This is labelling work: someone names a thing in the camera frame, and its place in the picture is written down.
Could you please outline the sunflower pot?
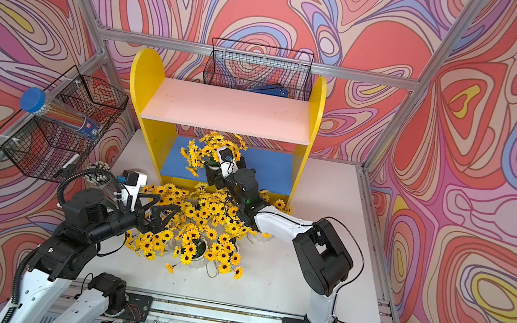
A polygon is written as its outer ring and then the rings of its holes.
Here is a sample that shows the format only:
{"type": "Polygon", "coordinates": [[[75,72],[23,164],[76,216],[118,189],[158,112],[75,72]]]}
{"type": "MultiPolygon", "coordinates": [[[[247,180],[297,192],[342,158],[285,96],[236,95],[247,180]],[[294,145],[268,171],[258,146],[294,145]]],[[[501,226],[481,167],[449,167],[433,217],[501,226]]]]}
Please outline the sunflower pot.
{"type": "Polygon", "coordinates": [[[247,226],[239,216],[238,208],[235,205],[227,205],[224,208],[224,224],[225,233],[237,240],[247,237],[247,235],[256,235],[255,229],[247,226]]]}
{"type": "Polygon", "coordinates": [[[242,153],[248,147],[240,135],[233,135],[234,140],[214,131],[204,135],[198,140],[190,139],[188,144],[180,148],[180,154],[186,161],[185,169],[190,172],[194,178],[199,178],[199,170],[209,164],[211,166],[220,166],[219,155],[217,153],[220,147],[228,147],[233,151],[237,165],[242,159],[242,153]]]}
{"type": "Polygon", "coordinates": [[[179,266],[193,269],[205,267],[209,243],[200,231],[188,228],[175,234],[167,243],[166,249],[171,255],[166,269],[173,275],[179,266]]]}
{"type": "Polygon", "coordinates": [[[292,214],[292,207],[289,204],[288,195],[271,193],[268,190],[260,190],[259,194],[262,200],[265,200],[279,211],[289,215],[292,214]]]}
{"type": "Polygon", "coordinates": [[[226,190],[215,190],[207,183],[198,183],[186,199],[185,217],[200,228],[224,227],[230,208],[228,198],[226,190]]]}
{"type": "Polygon", "coordinates": [[[153,261],[164,256],[173,236],[173,231],[168,229],[158,233],[141,233],[132,230],[128,232],[125,247],[148,261],[153,261]]]}
{"type": "Polygon", "coordinates": [[[186,212],[189,208],[194,207],[193,200],[189,197],[189,191],[181,189],[174,184],[148,185],[140,190],[143,194],[153,194],[159,197],[156,206],[176,205],[180,210],[176,213],[171,221],[171,225],[180,225],[186,219],[186,212]]]}
{"type": "Polygon", "coordinates": [[[235,280],[241,280],[244,276],[242,254],[236,237],[221,235],[216,243],[210,245],[204,257],[210,278],[232,276],[235,280]]]}

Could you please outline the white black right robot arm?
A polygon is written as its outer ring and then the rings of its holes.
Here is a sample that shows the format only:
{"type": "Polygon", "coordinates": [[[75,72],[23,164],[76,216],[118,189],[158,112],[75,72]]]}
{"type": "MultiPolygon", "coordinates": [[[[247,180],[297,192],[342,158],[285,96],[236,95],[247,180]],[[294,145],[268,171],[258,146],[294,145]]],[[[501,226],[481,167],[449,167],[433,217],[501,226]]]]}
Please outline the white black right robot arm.
{"type": "Polygon", "coordinates": [[[224,162],[207,163],[204,169],[208,184],[227,190],[238,209],[237,216],[249,228],[293,246],[310,287],[309,309],[304,318],[285,318],[283,323],[337,323],[336,288],[348,279],[354,263],[333,225],[326,218],[311,222],[279,211],[260,195],[253,169],[231,172],[229,167],[224,162]]]}

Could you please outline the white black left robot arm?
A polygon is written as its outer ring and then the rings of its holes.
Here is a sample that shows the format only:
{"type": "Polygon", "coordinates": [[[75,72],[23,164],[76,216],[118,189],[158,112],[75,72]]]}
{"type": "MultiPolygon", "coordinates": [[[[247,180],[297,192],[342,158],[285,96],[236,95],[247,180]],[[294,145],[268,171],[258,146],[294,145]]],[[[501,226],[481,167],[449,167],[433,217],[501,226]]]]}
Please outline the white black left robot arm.
{"type": "MultiPolygon", "coordinates": [[[[52,236],[21,261],[13,277],[9,302],[0,323],[40,323],[51,306],[92,260],[101,258],[101,244],[129,231],[165,231],[180,208],[163,204],[158,194],[143,192],[146,175],[126,170],[88,168],[70,174],[57,188],[64,220],[52,236]]],[[[129,294],[125,280],[101,273],[51,323],[92,323],[99,316],[113,323],[142,323],[152,298],[129,294]]]]}

